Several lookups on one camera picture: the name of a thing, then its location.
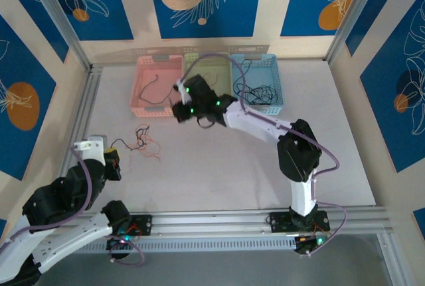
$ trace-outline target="black cable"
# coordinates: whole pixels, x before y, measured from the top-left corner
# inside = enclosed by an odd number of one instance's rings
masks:
[[[148,84],[146,84],[143,88],[142,88],[142,90],[140,91],[140,94],[139,94],[139,99],[140,100],[143,100],[143,101],[145,101],[145,102],[147,102],[147,103],[149,103],[149,104],[151,104],[151,105],[160,105],[160,104],[162,104],[170,95],[171,95],[171,92],[173,91],[173,87],[171,87],[171,89],[170,89],[170,92],[165,96],[165,98],[163,99],[163,101],[162,102],[150,102],[149,100],[147,100],[147,99],[145,99],[145,98],[142,98],[141,97],[141,95],[142,95],[142,93],[145,91],[145,89],[148,87],[148,85],[150,85],[150,84],[152,84],[152,83],[154,83],[154,82],[156,82],[156,81],[158,81],[158,78],[159,78],[159,76],[158,75],[155,75],[155,79],[154,80],[152,80],[150,83],[148,83]]]
[[[244,59],[240,66],[242,67],[244,62],[249,61],[249,65],[247,69],[245,70],[244,76],[251,68],[252,60],[251,59]],[[239,77],[234,83],[233,83],[233,92],[238,95],[240,98],[242,93],[242,82],[238,82],[242,79],[242,76]],[[261,105],[273,105],[276,104],[279,100],[278,92],[276,89],[272,88],[271,86],[261,85],[256,88],[250,87],[248,84],[245,86],[245,93],[243,95],[244,101],[248,105],[255,105],[255,106],[261,106]]]
[[[123,140],[123,139],[121,139],[121,138],[118,138],[118,139],[116,139],[112,144],[111,144],[111,148],[114,146],[114,144],[115,144],[115,142],[117,142],[117,141],[121,141],[128,149],[130,149],[130,151],[133,151],[133,150],[138,150],[138,149],[140,149],[140,148],[143,148],[145,145],[146,145],[146,143],[145,143],[145,141],[143,141],[142,139],[140,139],[141,140],[141,142],[142,142],[142,144],[141,145],[139,145],[139,147],[136,147],[136,148],[131,148],[131,147],[129,147],[128,145],[127,145],[127,143]]]
[[[214,124],[215,124],[215,122],[212,122],[210,125],[201,125],[201,123],[199,122],[201,120],[201,118],[197,118],[197,123],[198,123],[198,126],[199,127],[201,127],[202,129],[210,129]]]
[[[148,130],[149,130],[149,125],[146,127],[146,128],[139,128],[139,129],[137,129],[136,130],[136,132],[135,132],[135,136],[136,136],[136,139],[137,139],[137,144],[138,144],[138,147],[136,147],[136,148],[131,148],[129,145],[127,145],[127,143],[123,140],[123,139],[121,139],[121,138],[118,138],[118,139],[116,139],[112,144],[111,144],[111,148],[114,146],[114,144],[117,142],[117,141],[121,141],[126,147],[127,147],[127,149],[130,149],[130,151],[133,151],[133,150],[138,150],[138,149],[141,149],[141,148],[143,148],[144,146],[146,146],[146,142],[145,141],[143,141],[143,139],[140,139],[140,136],[141,135],[146,135],[147,134],[147,132],[148,132]]]

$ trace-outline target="white table surface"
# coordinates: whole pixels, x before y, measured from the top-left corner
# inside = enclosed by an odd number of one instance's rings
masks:
[[[280,60],[284,108],[280,119],[306,120],[316,139],[331,150],[341,168],[318,178],[316,197],[345,206],[375,205],[343,106],[326,62]],[[195,120],[138,118],[129,108],[133,66],[104,68],[88,134],[135,143],[135,128],[150,125],[161,145],[161,161],[130,152],[117,143],[122,180],[107,182],[92,212],[122,200],[132,212],[243,210],[288,207],[289,180],[280,172],[277,150],[241,131],[216,125],[201,129]],[[322,154],[319,169],[333,161]]]

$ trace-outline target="orange wire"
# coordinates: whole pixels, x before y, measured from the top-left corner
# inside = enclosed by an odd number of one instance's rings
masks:
[[[136,144],[131,144],[129,145],[129,147],[131,148],[137,148],[137,150],[144,156],[147,158],[156,158],[159,161],[161,161],[161,158],[159,158],[159,154],[161,152],[161,145],[154,141],[150,136],[149,136],[149,125],[146,123],[141,123],[140,125],[138,125],[135,129],[135,136],[136,136]],[[149,144],[154,143],[158,146],[158,150],[155,152],[151,152],[147,150],[147,147]]]
[[[321,228],[321,227],[320,227],[320,226],[318,226],[317,224],[316,224],[316,226],[317,226],[317,228],[318,228],[319,230],[321,230],[322,232],[326,233],[326,232],[325,232],[325,230],[324,230],[323,228]]]
[[[127,234],[128,232],[130,232],[132,229],[134,229],[134,228],[136,228],[137,226],[135,225],[135,224],[133,224],[132,226],[130,226],[129,227],[129,229],[128,230],[126,230],[125,232],[124,232],[124,234]]]

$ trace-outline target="metal frame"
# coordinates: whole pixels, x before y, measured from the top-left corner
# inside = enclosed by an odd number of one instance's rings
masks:
[[[64,38],[65,42],[74,51],[78,61],[81,63],[81,65],[83,65],[83,67],[85,67],[87,71],[89,71],[90,61],[83,48],[81,47],[80,40],[69,23],[65,12],[60,7],[58,0],[40,0],[40,2]]]
[[[325,56],[325,60],[329,63],[330,66],[335,60],[336,54],[345,44],[345,40],[351,32],[351,29],[353,29],[353,26],[359,18],[366,3],[367,0],[353,0],[353,3],[350,5]]]
[[[416,286],[396,234],[377,234],[391,281],[397,286]]]
[[[69,143],[84,139],[103,71],[100,64],[94,65],[82,97]],[[62,164],[63,174],[75,161],[67,154]],[[382,253],[394,285],[415,285],[409,270],[403,263],[402,251],[394,239],[392,226],[386,210],[380,206],[347,207],[348,221],[342,234],[377,234]],[[344,213],[336,208],[324,208],[331,229],[336,229]],[[290,250],[297,234],[273,234],[266,218],[270,212],[280,210],[232,210],[208,212],[154,212],[150,237],[136,241],[145,252],[172,251],[231,251],[231,250]],[[83,214],[71,223],[57,228],[52,234],[61,234],[93,214]],[[88,244],[79,253],[105,253],[106,240]]]

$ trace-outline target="orange circle pattern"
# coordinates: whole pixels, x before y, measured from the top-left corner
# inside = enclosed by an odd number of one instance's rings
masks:
[[[88,13],[83,9],[75,9],[72,12],[72,15],[75,17],[77,21],[86,22],[90,18]]]
[[[394,108],[396,108],[399,113],[405,112],[408,108],[408,105],[409,99],[406,95],[399,94],[397,95],[396,99],[394,99]]]
[[[352,0],[338,0],[326,6],[319,16],[319,26],[325,31],[334,31],[339,28],[342,18],[339,19],[339,5],[343,5],[343,15],[347,12]]]
[[[26,82],[15,82],[9,87],[9,92],[18,97],[31,99],[27,102],[31,107],[13,104],[7,106],[7,115],[11,123],[22,131],[29,131],[37,124],[40,113],[40,100],[37,91]]]

